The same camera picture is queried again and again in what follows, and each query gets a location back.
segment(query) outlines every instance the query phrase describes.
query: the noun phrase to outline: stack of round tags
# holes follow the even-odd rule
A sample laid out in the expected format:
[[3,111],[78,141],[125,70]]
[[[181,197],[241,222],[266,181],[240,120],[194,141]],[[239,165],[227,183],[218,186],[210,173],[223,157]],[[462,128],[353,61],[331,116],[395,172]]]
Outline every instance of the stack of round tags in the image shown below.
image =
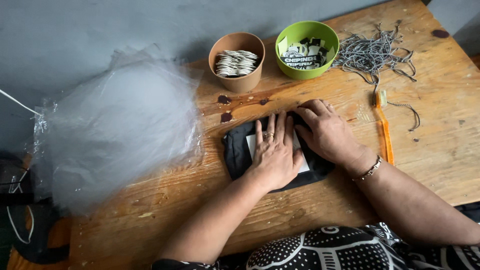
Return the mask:
[[220,61],[216,63],[216,74],[221,77],[241,77],[250,74],[257,68],[258,56],[249,51],[225,50],[219,56]]

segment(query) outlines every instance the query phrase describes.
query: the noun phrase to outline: black fabric bag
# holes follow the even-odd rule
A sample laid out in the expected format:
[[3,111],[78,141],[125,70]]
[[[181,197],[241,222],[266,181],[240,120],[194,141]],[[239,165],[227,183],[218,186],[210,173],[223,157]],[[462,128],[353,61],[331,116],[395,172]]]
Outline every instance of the black fabric bag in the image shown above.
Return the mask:
[[[293,117],[294,124],[302,125],[311,130],[298,114],[288,112],[287,115]],[[259,120],[262,123],[262,129],[265,131],[268,117]],[[255,134],[255,121],[241,124],[225,133],[223,138],[223,144],[225,145],[224,158],[232,180],[240,178],[252,164],[246,136],[253,134]],[[298,139],[310,171],[299,173],[288,185],[272,190],[271,193],[318,182],[325,179],[327,174],[335,168],[335,164],[323,159],[308,148],[307,143],[300,136],[298,136]]]

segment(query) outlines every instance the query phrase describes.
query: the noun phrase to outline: brown paper cup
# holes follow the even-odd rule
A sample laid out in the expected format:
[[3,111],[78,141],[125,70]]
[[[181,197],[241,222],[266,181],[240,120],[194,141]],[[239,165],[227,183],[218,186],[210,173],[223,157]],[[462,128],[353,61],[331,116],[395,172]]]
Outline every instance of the brown paper cup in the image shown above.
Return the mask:
[[[216,74],[215,63],[220,60],[220,57],[217,55],[224,50],[246,50],[253,52],[260,59],[260,64],[254,71],[243,77],[224,78],[218,76]],[[238,32],[222,37],[215,43],[215,45],[213,45],[210,50],[210,55],[208,56],[208,64],[210,65],[210,70],[212,70],[213,74],[219,78],[228,90],[235,93],[245,93],[252,90],[257,86],[258,82],[260,82],[264,58],[265,46],[263,42],[254,34]]]

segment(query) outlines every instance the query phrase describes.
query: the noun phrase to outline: patterned dress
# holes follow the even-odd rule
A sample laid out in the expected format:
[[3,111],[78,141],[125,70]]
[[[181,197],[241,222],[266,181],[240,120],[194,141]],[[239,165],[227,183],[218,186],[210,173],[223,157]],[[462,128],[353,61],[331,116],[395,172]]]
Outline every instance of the patterned dress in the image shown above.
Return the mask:
[[412,247],[385,223],[362,228],[329,226],[272,241],[214,265],[162,259],[152,270],[480,270],[476,246]]

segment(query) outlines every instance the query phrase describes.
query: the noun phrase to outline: table surface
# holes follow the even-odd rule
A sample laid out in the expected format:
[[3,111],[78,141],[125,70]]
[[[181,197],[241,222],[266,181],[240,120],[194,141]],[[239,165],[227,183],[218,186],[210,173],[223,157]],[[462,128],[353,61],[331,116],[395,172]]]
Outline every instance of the table surface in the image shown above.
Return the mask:
[[[418,82],[392,71],[382,74],[380,89],[387,90],[388,99],[411,104],[421,116],[420,128],[409,132],[415,123],[412,111],[385,108],[396,166],[451,205],[479,201],[480,71],[452,37],[432,35],[442,27],[417,0],[394,0],[325,23],[343,39],[349,36],[344,29],[370,36],[379,22],[383,29],[400,23],[404,42],[399,46],[415,50],[412,58],[418,71]],[[262,79],[251,93],[224,89],[207,60],[191,64],[205,70],[197,91],[204,125],[202,163],[163,176],[153,173],[128,186],[91,217],[74,219],[71,269],[147,269],[169,235],[230,183],[220,138],[246,121],[322,98],[348,119],[362,143],[380,152],[379,125],[370,105],[372,85],[339,69],[295,81],[277,66],[275,37],[264,43]],[[220,95],[232,98],[232,103],[218,104]],[[262,99],[269,102],[261,105]],[[235,120],[221,123],[220,115],[227,111]],[[337,168],[326,180],[266,195],[235,230],[223,254],[319,226],[376,221],[365,196]]]

